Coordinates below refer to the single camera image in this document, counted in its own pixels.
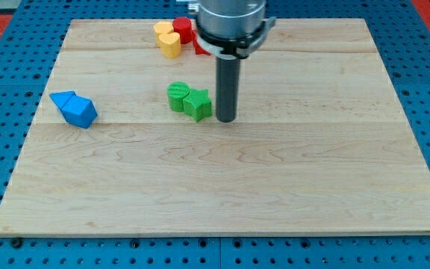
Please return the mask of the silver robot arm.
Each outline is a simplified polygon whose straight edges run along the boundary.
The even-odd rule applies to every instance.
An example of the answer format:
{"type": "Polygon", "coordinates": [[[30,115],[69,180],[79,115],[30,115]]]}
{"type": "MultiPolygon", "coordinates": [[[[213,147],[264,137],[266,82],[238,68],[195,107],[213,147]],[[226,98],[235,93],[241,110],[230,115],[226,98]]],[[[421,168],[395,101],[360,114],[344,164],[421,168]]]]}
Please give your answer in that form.
{"type": "Polygon", "coordinates": [[[275,26],[265,17],[265,0],[186,0],[195,17],[197,42],[223,60],[246,59],[258,50],[275,26]]]}

